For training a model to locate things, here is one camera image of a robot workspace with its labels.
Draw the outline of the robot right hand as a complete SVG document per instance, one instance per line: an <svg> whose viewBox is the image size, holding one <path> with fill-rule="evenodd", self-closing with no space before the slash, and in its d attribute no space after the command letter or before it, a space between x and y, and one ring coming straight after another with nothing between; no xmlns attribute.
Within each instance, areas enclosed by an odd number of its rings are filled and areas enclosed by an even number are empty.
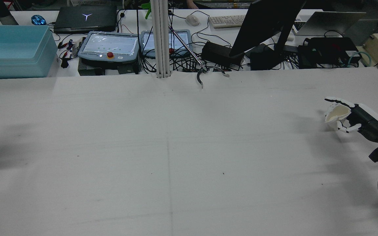
<svg viewBox="0 0 378 236"><path fill-rule="evenodd" d="M325 97L332 104L325 113L325 123L344 133L357 131L378 143L378 114L362 103L351 103L337 97Z"/></svg>

